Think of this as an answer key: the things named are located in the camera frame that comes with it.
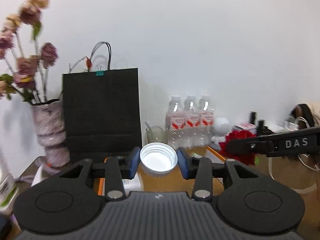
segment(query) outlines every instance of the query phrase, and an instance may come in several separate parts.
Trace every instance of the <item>white bottle with green label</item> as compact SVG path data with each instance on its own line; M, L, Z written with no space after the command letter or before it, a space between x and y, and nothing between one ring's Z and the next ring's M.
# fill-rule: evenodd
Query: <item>white bottle with green label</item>
M18 195L16 186L11 173L9 173L2 154L0 153L0 214L10 215L13 202Z

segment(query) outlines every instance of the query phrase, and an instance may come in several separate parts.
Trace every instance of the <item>white bottle cap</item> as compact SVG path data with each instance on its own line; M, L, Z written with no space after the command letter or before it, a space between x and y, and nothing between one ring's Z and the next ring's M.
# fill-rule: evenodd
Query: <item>white bottle cap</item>
M210 100L210 96L208 96L208 95L203 95L203 96L202 96L202 99Z
M196 100L196 96L187 96L187 100Z
M180 101L180 96L172 96L171 100L172 101Z

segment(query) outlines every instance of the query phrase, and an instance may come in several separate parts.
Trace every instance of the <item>wall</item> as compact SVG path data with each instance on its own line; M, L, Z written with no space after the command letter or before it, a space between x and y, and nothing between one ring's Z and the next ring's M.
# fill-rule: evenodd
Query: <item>wall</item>
M0 0L0 22L23 0ZM250 111L269 122L300 102L320 101L320 0L51 0L40 43L58 48L49 98L68 64L112 45L112 69L139 68L141 127L163 124L171 95L210 94L216 114L232 123ZM33 53L30 28L20 31ZM105 64L105 48L94 65ZM0 62L2 71L5 62ZM43 154L30 108L19 96L0 102L0 147L18 176Z

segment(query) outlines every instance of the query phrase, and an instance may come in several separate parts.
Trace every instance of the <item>plastic bottle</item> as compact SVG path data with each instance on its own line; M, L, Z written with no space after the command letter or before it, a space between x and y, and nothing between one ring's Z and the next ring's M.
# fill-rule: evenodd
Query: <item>plastic bottle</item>
M18 195L16 186L11 173L9 173L2 154L0 153L0 213L10 215L13 202Z
M184 101L184 113L186 116L185 147L192 148L198 141L200 127L200 115L195 96L187 96Z
M171 97L166 115L166 126L168 129L168 145L173 149L184 146L184 131L186 119L179 96Z
M200 139L199 144L205 146L211 140L211 130L213 125L213 109L210 102L210 96L203 95L199 100L200 113Z

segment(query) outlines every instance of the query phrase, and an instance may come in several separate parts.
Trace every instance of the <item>flower vase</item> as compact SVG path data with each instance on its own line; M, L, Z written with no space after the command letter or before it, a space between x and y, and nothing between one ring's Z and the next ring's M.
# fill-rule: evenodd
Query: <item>flower vase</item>
M52 99L31 107L38 143L44 146L48 165L59 168L70 161L65 144L66 132L62 115L62 102Z

